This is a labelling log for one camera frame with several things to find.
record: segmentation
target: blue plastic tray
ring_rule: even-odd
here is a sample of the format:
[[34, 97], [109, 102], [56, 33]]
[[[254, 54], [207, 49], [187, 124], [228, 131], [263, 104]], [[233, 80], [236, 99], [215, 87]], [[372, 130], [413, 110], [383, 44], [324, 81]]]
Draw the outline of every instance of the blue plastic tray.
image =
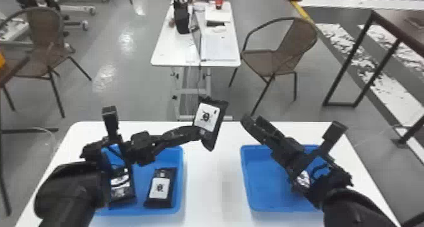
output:
[[[317, 146], [305, 145], [309, 153]], [[271, 157], [267, 146], [250, 145], [240, 149], [244, 186], [249, 206], [254, 211], [312, 212], [313, 205], [300, 194], [291, 191], [287, 172]], [[318, 157], [307, 168], [310, 173], [325, 161]], [[315, 177], [327, 173], [328, 168], [316, 172]]]
[[[113, 159], [114, 154], [108, 154], [110, 162], [121, 165], [118, 159]], [[157, 168], [177, 168], [177, 176], [174, 182], [174, 193], [172, 196], [172, 208], [167, 209], [150, 209], [143, 206], [150, 189], [150, 182], [153, 172]], [[137, 203], [128, 206], [115, 207], [108, 209], [107, 207], [96, 211], [96, 215], [114, 216], [114, 215], [146, 215], [146, 214], [174, 214], [181, 206], [182, 198], [182, 181], [183, 181], [183, 152], [180, 146], [164, 149], [158, 156], [156, 161], [149, 165], [140, 167], [133, 165], [134, 185], [136, 189]]]

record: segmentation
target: sticker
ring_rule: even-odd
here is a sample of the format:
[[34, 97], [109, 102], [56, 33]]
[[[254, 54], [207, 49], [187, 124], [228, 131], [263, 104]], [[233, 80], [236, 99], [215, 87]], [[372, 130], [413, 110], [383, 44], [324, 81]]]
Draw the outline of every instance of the sticker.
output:
[[220, 112], [220, 108], [201, 103], [194, 119], [194, 125], [213, 132]]
[[166, 199], [168, 197], [170, 179], [154, 178], [151, 181], [150, 198]]
[[[111, 185], [117, 185], [117, 184], [120, 184], [122, 182], [125, 182], [128, 179], [129, 179], [129, 176], [128, 175], [123, 175], [123, 176], [120, 176], [120, 177], [116, 177], [116, 178], [111, 179], [110, 180], [110, 184]], [[129, 187], [129, 182], [125, 182], [122, 185], [120, 185], [119, 187]]]

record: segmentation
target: brown chair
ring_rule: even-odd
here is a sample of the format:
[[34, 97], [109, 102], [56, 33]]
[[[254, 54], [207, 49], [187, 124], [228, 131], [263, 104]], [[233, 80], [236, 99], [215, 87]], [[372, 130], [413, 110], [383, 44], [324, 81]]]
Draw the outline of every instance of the brown chair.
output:
[[[293, 23], [281, 41], [280, 46], [276, 50], [246, 50], [247, 42], [254, 32], [270, 24], [286, 20], [290, 20]], [[315, 26], [311, 22], [297, 17], [283, 17], [271, 20], [253, 29], [247, 34], [240, 57], [266, 83], [265, 89], [262, 91], [262, 94], [250, 115], [255, 113], [259, 103], [265, 95], [265, 92], [268, 90], [269, 85], [277, 76], [293, 74], [293, 100], [296, 100], [296, 65], [299, 63], [304, 53], [314, 46], [317, 39], [318, 34]], [[228, 87], [231, 87], [237, 70], [238, 68], [234, 70]]]
[[[54, 68], [66, 59], [69, 59], [88, 78], [88, 80], [91, 81], [91, 77], [71, 57], [71, 55], [75, 53], [75, 50], [72, 47], [67, 47], [65, 45], [63, 34], [64, 23], [60, 13], [52, 8], [26, 8], [7, 17], [0, 24], [0, 29], [4, 27], [7, 22], [20, 15], [23, 15], [29, 24], [30, 38], [33, 42], [33, 47], [27, 52], [30, 56], [30, 60], [15, 74], [15, 76], [50, 81], [59, 111], [62, 117], [65, 118], [63, 106], [53, 78], [53, 74], [58, 77], [60, 75], [54, 70]], [[12, 110], [15, 110], [11, 100], [8, 99], [8, 101]]]

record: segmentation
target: white folding table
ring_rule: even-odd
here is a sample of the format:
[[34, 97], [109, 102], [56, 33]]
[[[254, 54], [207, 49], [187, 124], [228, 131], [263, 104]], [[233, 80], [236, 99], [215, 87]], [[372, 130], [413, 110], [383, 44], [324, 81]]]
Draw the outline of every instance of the white folding table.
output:
[[[206, 2], [196, 2], [195, 9], [204, 8]], [[223, 9], [232, 13], [231, 4], [224, 2]], [[197, 22], [199, 23], [201, 34], [213, 33], [210, 28], [206, 27], [206, 20], [204, 19], [204, 11], [193, 10], [189, 6], [191, 16], [193, 13], [196, 15]], [[169, 27], [169, 21], [174, 17], [174, 7], [171, 5], [168, 13], [163, 21], [162, 30], [159, 34], [155, 50], [151, 56], [150, 63], [158, 67], [170, 67], [172, 70], [172, 77], [174, 79], [174, 88], [172, 100], [174, 102], [174, 112], [177, 120], [191, 120], [192, 115], [180, 114], [180, 100], [181, 95], [211, 95], [211, 68], [235, 68], [240, 66], [239, 45], [237, 43], [237, 36], [235, 34], [234, 18], [231, 16], [231, 22], [225, 23], [227, 32], [228, 45], [231, 45], [231, 50], [235, 51], [237, 55], [234, 60], [228, 61], [201, 61], [199, 50], [196, 47], [193, 36], [191, 33], [181, 35], [178, 33], [176, 27]], [[183, 88], [184, 81], [184, 68], [192, 69], [199, 67], [203, 70], [203, 78], [205, 79], [205, 89], [198, 88]], [[232, 120], [231, 116], [226, 116], [225, 120]]]
[[[121, 122], [119, 132], [127, 141], [140, 131], [164, 132], [189, 122]], [[286, 136], [302, 144], [320, 144], [330, 122], [273, 122]], [[46, 169], [40, 183], [23, 210], [16, 227], [38, 226], [41, 220], [33, 211], [38, 188], [57, 165], [79, 158], [87, 143], [106, 136], [103, 122], [77, 122], [71, 126]], [[245, 193], [240, 147], [257, 144], [239, 122], [223, 122], [215, 149], [203, 148], [200, 141], [182, 145], [184, 150], [184, 185], [182, 205], [176, 214], [152, 216], [94, 216], [90, 226], [324, 226], [321, 212], [255, 212], [251, 211]], [[330, 152], [336, 163], [350, 172], [353, 189], [365, 194], [398, 226], [395, 216], [365, 169], [346, 136]]]

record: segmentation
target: concrete floor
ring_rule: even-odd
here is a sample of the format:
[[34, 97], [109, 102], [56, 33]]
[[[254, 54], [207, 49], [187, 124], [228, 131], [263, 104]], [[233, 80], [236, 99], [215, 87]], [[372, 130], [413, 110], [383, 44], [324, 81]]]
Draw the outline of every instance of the concrete floor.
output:
[[[281, 16], [297, 16], [283, 0], [229, 0], [232, 2], [238, 43], [265, 21]], [[48, 134], [3, 136], [4, 177], [12, 200], [13, 214], [5, 217], [0, 205], [0, 226], [13, 226], [29, 200], [54, 151], [69, 126], [81, 120], [101, 120], [103, 106], [116, 105], [121, 120], [174, 120], [170, 102], [170, 70], [153, 67], [150, 57], [162, 27], [170, 0], [137, 0], [145, 16], [134, 14], [128, 0], [94, 4], [96, 16], [70, 14], [72, 19], [88, 18], [89, 32], [72, 29], [67, 41], [77, 49], [75, 58], [92, 76], [89, 82], [70, 62], [58, 68], [58, 81], [66, 118], [59, 115], [48, 82], [12, 79], [8, 89], [17, 112], [1, 98], [2, 126], [58, 127], [56, 142]], [[253, 7], [264, 4], [264, 7]], [[17, 10], [13, 0], [0, 0], [0, 10]], [[286, 25], [273, 25], [251, 38], [252, 48], [273, 48], [284, 35]], [[293, 80], [281, 76], [271, 85], [256, 114], [275, 121], [332, 121], [347, 126], [347, 135], [368, 171], [381, 189], [400, 222], [424, 209], [420, 187], [424, 167], [409, 149], [398, 149], [390, 139], [397, 135], [368, 99], [356, 109], [322, 108], [321, 102], [336, 73], [339, 61], [319, 40], [305, 54], [299, 72], [298, 99], [292, 102]], [[213, 97], [230, 102], [228, 115], [236, 120], [250, 112], [264, 83], [244, 64], [234, 84], [227, 88], [232, 70], [213, 71]], [[335, 100], [352, 100], [360, 91], [349, 76]]]

